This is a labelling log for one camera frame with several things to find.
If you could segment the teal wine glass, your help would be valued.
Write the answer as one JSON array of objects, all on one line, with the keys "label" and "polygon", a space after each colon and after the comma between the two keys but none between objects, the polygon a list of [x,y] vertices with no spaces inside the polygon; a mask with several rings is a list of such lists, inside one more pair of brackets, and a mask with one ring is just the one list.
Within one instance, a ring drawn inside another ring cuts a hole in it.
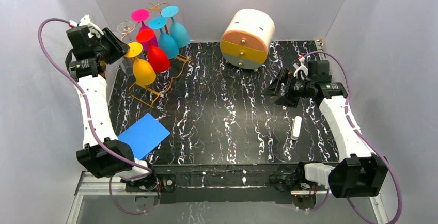
[{"label": "teal wine glass", "polygon": [[155,17],[149,21],[149,27],[160,32],[158,38],[158,46],[161,48],[169,59],[177,57],[179,54],[179,48],[175,40],[165,32],[165,26],[167,25],[167,18]]},{"label": "teal wine glass", "polygon": [[186,47],[190,43],[190,36],[186,28],[175,20],[179,8],[169,5],[162,9],[161,16],[171,19],[170,36],[175,40],[178,48]]}]

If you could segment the round pastel drawer cabinet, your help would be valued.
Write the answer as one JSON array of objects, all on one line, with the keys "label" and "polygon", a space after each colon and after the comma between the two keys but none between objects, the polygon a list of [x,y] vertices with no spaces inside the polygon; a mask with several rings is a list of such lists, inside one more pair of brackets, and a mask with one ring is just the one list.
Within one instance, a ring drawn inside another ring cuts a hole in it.
[{"label": "round pastel drawer cabinet", "polygon": [[239,10],[221,36],[225,63],[258,71],[267,59],[274,33],[275,24],[268,14],[256,9]]}]

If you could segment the red plastic wine glass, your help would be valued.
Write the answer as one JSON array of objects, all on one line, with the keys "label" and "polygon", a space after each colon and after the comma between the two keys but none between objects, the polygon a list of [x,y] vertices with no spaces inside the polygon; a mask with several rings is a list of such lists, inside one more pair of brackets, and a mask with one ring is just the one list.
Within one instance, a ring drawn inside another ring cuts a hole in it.
[{"label": "red plastic wine glass", "polygon": [[152,44],[152,40],[154,37],[154,30],[147,28],[137,34],[136,40],[143,46],[143,49],[147,52],[147,60],[151,64],[155,73],[162,73],[170,68],[170,60],[161,48],[159,48],[157,45]]}]

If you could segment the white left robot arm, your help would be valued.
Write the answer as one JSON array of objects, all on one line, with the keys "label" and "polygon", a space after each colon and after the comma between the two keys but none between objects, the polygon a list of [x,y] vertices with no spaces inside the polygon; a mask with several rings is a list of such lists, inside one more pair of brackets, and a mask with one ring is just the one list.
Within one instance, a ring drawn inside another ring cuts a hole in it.
[{"label": "white left robot arm", "polygon": [[78,25],[66,31],[72,49],[66,58],[81,104],[84,139],[76,152],[78,162],[96,178],[119,176],[139,180],[152,174],[145,161],[134,157],[131,147],[113,129],[106,97],[105,65],[114,63],[130,47],[108,28]]}]

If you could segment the rear clear wine glass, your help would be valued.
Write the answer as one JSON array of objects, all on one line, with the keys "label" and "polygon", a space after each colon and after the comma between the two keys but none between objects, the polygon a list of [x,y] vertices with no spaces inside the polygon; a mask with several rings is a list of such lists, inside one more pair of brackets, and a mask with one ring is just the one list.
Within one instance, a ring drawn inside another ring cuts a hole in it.
[{"label": "rear clear wine glass", "polygon": [[122,34],[122,38],[128,37],[130,41],[132,41],[130,37],[130,33],[134,30],[135,24],[132,21],[123,21],[117,25],[117,31]]}]

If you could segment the rear teal wine glass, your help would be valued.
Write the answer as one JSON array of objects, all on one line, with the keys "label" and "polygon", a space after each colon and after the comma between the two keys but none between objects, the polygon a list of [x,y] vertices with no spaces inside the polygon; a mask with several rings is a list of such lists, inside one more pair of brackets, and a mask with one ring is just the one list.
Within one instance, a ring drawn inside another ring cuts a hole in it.
[{"label": "rear teal wine glass", "polygon": [[175,20],[179,8],[169,5],[162,9],[161,16],[171,19],[170,36],[175,40],[178,48],[186,47],[190,43],[190,36],[186,28]]}]

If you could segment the clear wine glass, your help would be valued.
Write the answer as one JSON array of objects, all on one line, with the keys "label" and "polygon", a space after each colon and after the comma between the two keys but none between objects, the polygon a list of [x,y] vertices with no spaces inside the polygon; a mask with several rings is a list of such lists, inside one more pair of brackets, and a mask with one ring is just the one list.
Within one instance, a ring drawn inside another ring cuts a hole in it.
[{"label": "clear wine glass", "polygon": [[132,58],[122,57],[120,59],[120,67],[126,76],[133,76],[133,60],[132,60]]},{"label": "clear wine glass", "polygon": [[128,37],[130,41],[132,41],[130,37],[130,33],[134,30],[135,24],[132,21],[123,21],[117,25],[117,31],[122,34],[122,38]]}]

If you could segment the front teal wine glass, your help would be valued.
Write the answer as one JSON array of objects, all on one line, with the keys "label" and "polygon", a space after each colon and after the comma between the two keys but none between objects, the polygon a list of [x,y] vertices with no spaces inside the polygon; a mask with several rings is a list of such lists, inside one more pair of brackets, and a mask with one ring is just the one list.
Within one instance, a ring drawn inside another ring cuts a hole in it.
[{"label": "front teal wine glass", "polygon": [[149,27],[160,32],[158,38],[158,46],[161,48],[169,59],[177,57],[179,54],[179,48],[175,40],[165,32],[165,26],[167,25],[167,18],[155,17],[149,21]]}]

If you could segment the white oblong remote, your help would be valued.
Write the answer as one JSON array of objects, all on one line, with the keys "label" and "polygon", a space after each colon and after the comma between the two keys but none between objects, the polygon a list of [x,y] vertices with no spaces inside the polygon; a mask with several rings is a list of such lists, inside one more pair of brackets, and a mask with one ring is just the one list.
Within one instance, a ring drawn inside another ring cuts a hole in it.
[{"label": "white oblong remote", "polygon": [[300,136],[301,125],[302,125],[302,117],[296,116],[293,119],[292,128],[291,128],[290,138],[292,140],[294,141],[298,140]]}]

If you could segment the blue flat card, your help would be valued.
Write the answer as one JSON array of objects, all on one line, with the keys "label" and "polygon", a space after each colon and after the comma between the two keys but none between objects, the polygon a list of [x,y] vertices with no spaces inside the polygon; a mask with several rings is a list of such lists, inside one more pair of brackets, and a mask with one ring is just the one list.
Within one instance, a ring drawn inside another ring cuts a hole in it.
[{"label": "blue flat card", "polygon": [[145,159],[169,135],[170,131],[147,113],[118,135],[118,140],[130,146],[136,159]]}]

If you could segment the magenta plastic wine glass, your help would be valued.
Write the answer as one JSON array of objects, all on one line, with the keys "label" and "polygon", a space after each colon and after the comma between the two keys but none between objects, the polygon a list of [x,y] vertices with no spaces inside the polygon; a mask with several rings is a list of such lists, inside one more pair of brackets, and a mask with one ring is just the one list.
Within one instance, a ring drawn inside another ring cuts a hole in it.
[{"label": "magenta plastic wine glass", "polygon": [[[150,29],[149,26],[145,24],[145,21],[150,17],[150,12],[146,9],[137,9],[132,12],[131,18],[133,21],[141,22],[141,27],[139,29],[139,33],[145,29]],[[154,36],[150,40],[151,44],[154,46],[158,46],[158,40],[154,33]],[[149,44],[147,42],[140,42],[143,46],[144,51],[149,50]]]}]

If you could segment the front clear wine glass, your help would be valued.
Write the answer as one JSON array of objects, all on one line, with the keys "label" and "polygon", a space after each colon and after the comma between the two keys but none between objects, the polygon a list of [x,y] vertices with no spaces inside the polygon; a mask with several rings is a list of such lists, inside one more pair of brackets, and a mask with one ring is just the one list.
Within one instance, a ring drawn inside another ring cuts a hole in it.
[{"label": "front clear wine glass", "polygon": [[132,58],[122,57],[120,59],[120,67],[126,76],[133,76],[133,60],[132,60]]}]

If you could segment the yellow plastic wine glass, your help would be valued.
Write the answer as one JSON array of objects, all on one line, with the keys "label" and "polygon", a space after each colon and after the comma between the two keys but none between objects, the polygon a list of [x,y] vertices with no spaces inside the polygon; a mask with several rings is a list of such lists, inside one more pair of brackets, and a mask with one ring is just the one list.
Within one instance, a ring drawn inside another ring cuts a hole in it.
[{"label": "yellow plastic wine glass", "polygon": [[132,71],[135,82],[140,86],[148,86],[156,79],[156,73],[151,64],[139,56],[143,52],[143,46],[139,42],[130,42],[129,49],[125,57],[132,62]]}]

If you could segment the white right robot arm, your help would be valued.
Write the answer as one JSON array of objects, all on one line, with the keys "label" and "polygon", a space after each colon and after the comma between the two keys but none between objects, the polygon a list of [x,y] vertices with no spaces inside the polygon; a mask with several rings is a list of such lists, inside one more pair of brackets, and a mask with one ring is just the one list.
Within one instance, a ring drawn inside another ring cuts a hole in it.
[{"label": "white right robot arm", "polygon": [[311,61],[308,74],[301,78],[282,68],[262,95],[275,96],[275,104],[297,107],[301,98],[315,102],[325,117],[338,148],[340,163],[333,167],[317,162],[302,162],[295,183],[314,183],[329,189],[336,198],[375,197],[380,192],[388,169],[376,152],[358,136],[345,112],[347,90],[333,82],[328,61]]}]

